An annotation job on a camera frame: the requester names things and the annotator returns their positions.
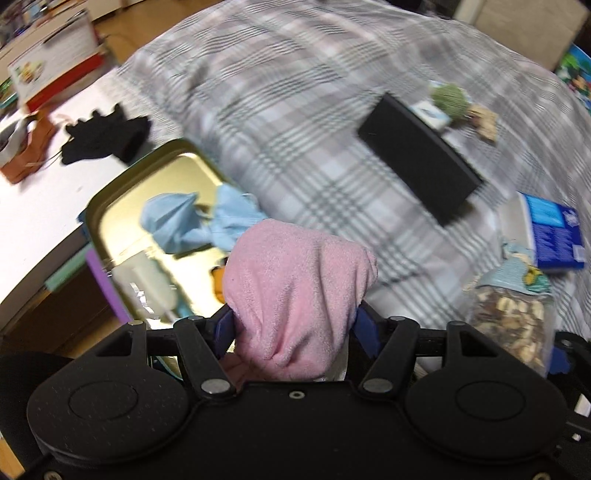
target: purple strip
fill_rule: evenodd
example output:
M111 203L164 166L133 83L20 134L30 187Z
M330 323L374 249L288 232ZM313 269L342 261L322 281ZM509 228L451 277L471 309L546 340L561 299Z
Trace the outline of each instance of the purple strip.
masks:
M105 270L103 270L103 265L100 261L98 254L94 248L88 250L86 254L86 264L90 268L96 282L98 283L100 289L103 292L107 302L111 305L113 312L119 319L121 323L127 323L133 320L125 305L121 301L121 297L117 290L115 290L115 286L112 284L111 279L108 277Z

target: plaid blanket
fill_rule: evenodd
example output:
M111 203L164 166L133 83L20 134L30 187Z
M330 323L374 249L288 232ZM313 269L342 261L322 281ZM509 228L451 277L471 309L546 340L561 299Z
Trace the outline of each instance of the plaid blanket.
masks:
M496 211L516 190L591 226L591 122L553 74L473 27L373 0L226 0L138 50L119 77L183 127L272 217L371 248L383 315L442 328L500 263ZM455 82L500 116L496 146L445 136L486 180L442 228L356 136L385 91L410 105ZM559 328L589 336L589 270L552 279Z

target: black circular pad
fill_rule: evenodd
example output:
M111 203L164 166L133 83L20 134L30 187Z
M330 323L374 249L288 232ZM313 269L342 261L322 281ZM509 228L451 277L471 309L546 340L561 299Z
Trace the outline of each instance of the black circular pad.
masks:
M137 403L138 393L132 386L113 381L84 385L70 396L71 410L85 420L113 420L129 413Z
M512 462L551 447L566 421L559 390L512 357L464 357L414 384L408 418L440 450Z
M509 420L525 407L519 390L503 382L474 382L456 394L457 406L467 415L480 420Z
M148 455L179 431L189 399L173 377L129 357L80 360L29 399L27 419L43 450L66 463L108 465Z

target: small white box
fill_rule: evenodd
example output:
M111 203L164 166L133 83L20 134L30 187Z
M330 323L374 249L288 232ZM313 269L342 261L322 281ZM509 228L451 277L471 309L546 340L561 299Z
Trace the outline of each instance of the small white box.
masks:
M429 100L421 100L410 106L410 111L437 132L442 132L452 119Z

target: orange object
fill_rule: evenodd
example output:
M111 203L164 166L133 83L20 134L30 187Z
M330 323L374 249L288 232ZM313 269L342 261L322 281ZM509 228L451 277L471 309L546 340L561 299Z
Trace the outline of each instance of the orange object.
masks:
M213 293L220 303L226 303L222 287L223 272L225 269L226 267L215 267L210 271L213 280Z
M45 162L47 147L56 131L56 126L49 120L47 112L37 112L37 124L29 136L28 145L10 162L0 167L0 171L10 183L16 184L39 170Z

